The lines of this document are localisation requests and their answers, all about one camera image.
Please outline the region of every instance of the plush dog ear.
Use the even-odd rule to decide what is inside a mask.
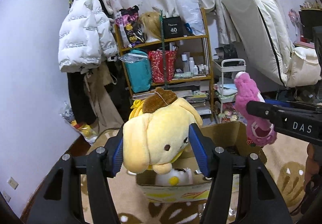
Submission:
[[[191,104],[189,102],[187,102],[185,99],[183,98],[178,98],[176,101],[175,101],[175,104],[180,106],[180,107],[183,107],[184,109],[186,109],[188,112],[190,112],[195,120],[196,120],[196,123],[198,125],[199,128],[202,127],[202,118],[201,116],[199,115],[199,113],[196,111],[196,109],[194,107],[191,106]]]
[[[142,114],[130,119],[123,126],[123,163],[133,173],[144,172],[150,164],[147,143],[150,116],[149,113]]]

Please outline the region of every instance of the teal bag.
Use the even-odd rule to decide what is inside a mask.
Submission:
[[[139,50],[131,50],[131,53],[139,53],[148,56],[145,52]],[[133,92],[148,91],[150,89],[152,72],[149,59],[144,59],[135,63],[125,63],[125,67]]]

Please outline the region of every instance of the white bottle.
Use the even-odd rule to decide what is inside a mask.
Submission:
[[[188,62],[187,55],[182,54],[181,59],[182,59],[182,62],[183,62],[183,72],[188,72],[190,69],[189,69],[189,62]]]
[[[194,58],[193,57],[189,58],[189,69],[190,69],[190,72],[194,72]]]
[[[202,74],[201,64],[198,65],[198,69],[199,69],[199,74]]]
[[[197,67],[197,65],[194,66],[194,75],[198,75],[198,67]]]

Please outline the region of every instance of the white puffer jacket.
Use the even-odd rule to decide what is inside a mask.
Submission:
[[[85,73],[117,52],[110,21],[99,0],[74,0],[59,31],[61,72]]]

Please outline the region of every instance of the brown beret on plush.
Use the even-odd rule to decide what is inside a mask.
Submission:
[[[145,99],[142,107],[143,113],[153,113],[158,108],[170,105],[178,98],[173,91],[164,90],[161,87],[156,88],[155,91],[154,95]]]

